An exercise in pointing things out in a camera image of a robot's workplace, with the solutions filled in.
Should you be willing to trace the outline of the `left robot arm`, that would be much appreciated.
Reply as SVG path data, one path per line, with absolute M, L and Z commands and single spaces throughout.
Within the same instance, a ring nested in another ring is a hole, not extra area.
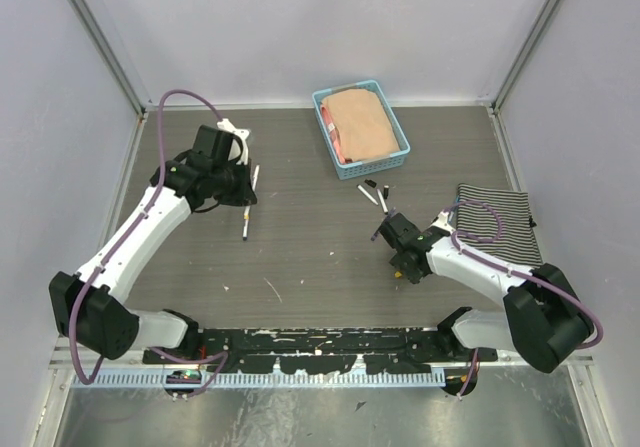
M 114 236 L 75 272 L 57 273 L 49 293 L 58 332 L 74 345 L 115 360 L 132 348 L 165 348 L 181 364 L 201 350 L 197 324 L 172 310 L 130 310 L 125 303 L 169 235 L 206 202 L 246 208 L 257 202 L 247 129 L 224 119 L 199 127 L 191 148 L 161 165 Z

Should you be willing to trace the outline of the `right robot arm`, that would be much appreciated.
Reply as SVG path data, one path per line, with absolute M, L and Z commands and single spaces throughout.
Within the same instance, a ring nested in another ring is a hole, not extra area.
M 421 230 L 404 215 L 385 218 L 379 234 L 394 250 L 391 265 L 413 284 L 429 275 L 458 282 L 491 300 L 496 312 L 469 309 L 455 315 L 439 338 L 442 354 L 462 361 L 476 348 L 517 353 L 550 373 L 575 351 L 602 338 L 593 313 L 552 264 L 513 264 L 463 242 L 445 213 Z

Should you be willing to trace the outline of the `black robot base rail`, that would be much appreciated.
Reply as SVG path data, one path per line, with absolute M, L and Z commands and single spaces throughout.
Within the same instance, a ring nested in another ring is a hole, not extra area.
M 205 329 L 189 349 L 170 353 L 195 363 L 228 354 L 224 373 L 344 374 L 361 360 L 368 375 L 429 373 L 434 363 L 472 360 L 454 337 L 422 327 L 340 329 Z

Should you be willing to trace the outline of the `white marker with yellow end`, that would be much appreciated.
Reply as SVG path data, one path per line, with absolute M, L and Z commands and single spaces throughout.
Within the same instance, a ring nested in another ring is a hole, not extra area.
M 258 178 L 259 178 L 259 173 L 260 173 L 260 165 L 257 164 L 255 166 L 254 172 L 253 172 L 253 177 L 252 177 L 252 190 L 255 192 L 256 191 L 256 187 L 257 187 L 257 183 L 258 183 Z

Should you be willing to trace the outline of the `white marker with blue end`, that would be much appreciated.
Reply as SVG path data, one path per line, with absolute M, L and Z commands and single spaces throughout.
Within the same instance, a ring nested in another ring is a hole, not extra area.
M 250 210 L 251 210 L 251 206 L 246 206 L 243 213 L 243 229 L 242 229 L 243 241 L 247 241 L 249 236 Z

